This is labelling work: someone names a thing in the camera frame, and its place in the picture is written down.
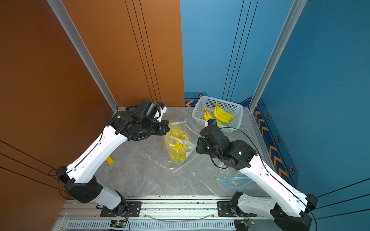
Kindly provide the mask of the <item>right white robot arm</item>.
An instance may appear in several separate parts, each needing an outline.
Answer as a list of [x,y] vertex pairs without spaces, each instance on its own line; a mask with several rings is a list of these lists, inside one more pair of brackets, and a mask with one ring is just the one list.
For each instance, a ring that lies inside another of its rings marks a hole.
[[269,218],[284,231],[308,231],[313,222],[312,211],[318,199],[291,186],[268,166],[248,143],[230,141],[221,129],[213,124],[200,132],[196,152],[219,159],[257,183],[270,196],[269,199],[236,192],[230,200],[235,216],[255,214]]

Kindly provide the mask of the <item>clear zip-top bag blue seal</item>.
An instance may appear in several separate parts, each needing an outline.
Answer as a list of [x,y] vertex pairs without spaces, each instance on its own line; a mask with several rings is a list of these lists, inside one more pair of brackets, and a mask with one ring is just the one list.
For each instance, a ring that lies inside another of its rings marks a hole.
[[211,179],[222,189],[241,189],[254,183],[250,177],[236,171],[231,171],[230,169],[223,169],[216,172]]

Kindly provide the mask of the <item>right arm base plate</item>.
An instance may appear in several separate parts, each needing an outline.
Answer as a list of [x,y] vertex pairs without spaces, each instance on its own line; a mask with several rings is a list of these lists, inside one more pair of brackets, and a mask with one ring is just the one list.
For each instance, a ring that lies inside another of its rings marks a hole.
[[231,210],[229,201],[218,201],[217,203],[217,212],[219,217],[250,217],[254,218],[257,217],[258,215],[250,213],[250,214],[242,214],[242,215],[237,215],[234,214]]

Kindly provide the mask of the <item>yellow banana bunch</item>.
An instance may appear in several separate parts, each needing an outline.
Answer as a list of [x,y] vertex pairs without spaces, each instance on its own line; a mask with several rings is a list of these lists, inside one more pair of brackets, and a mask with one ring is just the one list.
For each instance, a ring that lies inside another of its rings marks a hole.
[[222,123],[229,123],[234,118],[232,114],[223,110],[218,102],[215,103],[214,116]]

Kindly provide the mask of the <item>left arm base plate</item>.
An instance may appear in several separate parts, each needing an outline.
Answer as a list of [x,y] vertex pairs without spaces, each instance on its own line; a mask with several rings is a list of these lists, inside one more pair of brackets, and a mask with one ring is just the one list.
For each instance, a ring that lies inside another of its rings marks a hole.
[[100,213],[102,218],[114,218],[114,217],[125,217],[125,218],[138,218],[140,216],[142,202],[141,201],[128,201],[126,202],[125,208],[120,214],[119,212],[113,212],[106,207],[103,207]]

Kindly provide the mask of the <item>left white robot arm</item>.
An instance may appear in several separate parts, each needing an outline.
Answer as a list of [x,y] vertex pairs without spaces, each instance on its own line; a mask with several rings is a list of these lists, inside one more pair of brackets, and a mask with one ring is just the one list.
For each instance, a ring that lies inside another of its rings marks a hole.
[[125,198],[99,183],[95,173],[124,142],[166,135],[170,130],[169,122],[162,118],[166,111],[163,103],[143,99],[137,106],[115,112],[79,158],[55,171],[66,192],[80,203],[94,202],[115,216],[127,216],[129,209]]

